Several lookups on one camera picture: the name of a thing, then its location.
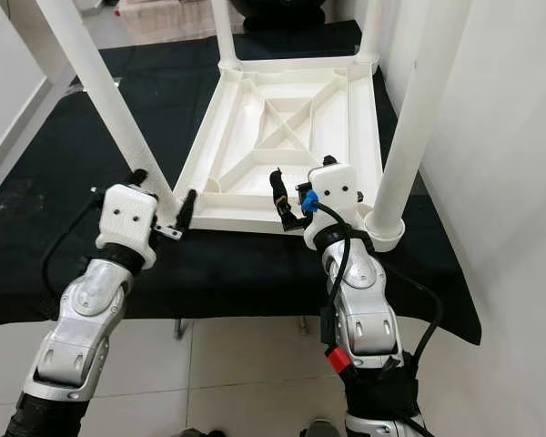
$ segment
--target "white tile floor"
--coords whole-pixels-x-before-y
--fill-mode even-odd
[[[124,320],[114,332],[82,437],[170,437],[194,426],[231,437],[297,437],[316,417],[340,424],[341,381],[319,344],[317,318],[303,336],[295,317],[189,322]],[[0,326],[0,435],[51,323]]]

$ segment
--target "white cylindrical leg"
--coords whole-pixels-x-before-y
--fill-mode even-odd
[[[230,26],[228,14],[228,0],[211,0],[212,14],[215,17],[217,28],[218,52],[220,53],[221,68],[238,68],[239,62],[235,53],[233,30]]]
[[[174,224],[178,207],[172,190],[129,112],[125,100],[121,97],[73,1],[36,2],[127,164],[132,170],[142,168],[147,171],[147,180],[143,187],[159,197],[158,221],[163,225]]]
[[[368,6],[366,6],[366,18],[362,29],[360,49],[356,54],[356,62],[360,64],[378,63],[382,1],[369,0]]]
[[[430,2],[376,203],[365,219],[379,251],[394,249],[404,233],[402,211],[439,114],[470,4],[471,0]]]

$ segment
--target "black cloth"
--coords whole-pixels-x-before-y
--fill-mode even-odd
[[[354,22],[306,31],[235,36],[244,59],[352,55]],[[175,184],[218,81],[216,38],[102,51],[168,182]],[[396,116],[380,73],[375,77],[383,159]],[[87,201],[89,188],[125,179],[128,168],[85,93],[61,99],[0,187],[0,323],[42,320],[40,258]],[[446,305],[442,323],[473,343],[480,323],[460,266],[425,190],[409,199],[407,232],[389,262],[434,288]],[[56,253],[58,290],[73,279],[82,255],[95,253],[96,214]],[[326,292],[318,256],[294,237],[192,230],[163,240],[157,264],[141,273],[128,297],[128,318],[202,318],[318,314]],[[394,277],[389,302],[399,315],[429,320],[434,305]]]

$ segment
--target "robotic arm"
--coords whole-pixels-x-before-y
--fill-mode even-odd
[[[369,254],[353,167],[326,157],[323,167],[309,172],[308,182],[296,187],[304,218],[291,212],[279,169],[270,182],[284,230],[305,227],[306,245],[318,252],[328,273],[321,341],[345,385],[348,436],[432,436],[417,404],[417,361],[402,348],[385,297],[385,271]]]
[[[79,434],[134,277],[156,261],[150,243],[158,233],[180,239],[192,218],[195,191],[188,193],[175,226],[157,224],[157,198],[139,187],[145,177],[137,170],[132,183],[106,191],[97,256],[63,293],[58,322],[36,354],[5,437]]]

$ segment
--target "black tablecloth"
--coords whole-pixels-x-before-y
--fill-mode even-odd
[[[244,59],[344,56],[354,53],[354,22],[304,31],[236,36]],[[160,167],[175,184],[218,81],[214,37],[104,50],[120,90]],[[376,105],[383,160],[396,116],[380,72]],[[42,320],[40,258],[89,197],[89,188],[124,180],[128,168],[85,93],[63,98],[0,187],[0,323]],[[407,233],[385,255],[435,289],[446,306],[443,326],[473,343],[480,323],[460,266],[426,190],[413,190]],[[51,276],[59,290],[94,253],[97,217],[87,217],[57,252]],[[192,230],[163,241],[156,266],[128,297],[128,318],[202,318],[317,314],[326,276],[318,256],[296,237]],[[390,275],[387,295],[399,315],[429,320],[433,303]]]

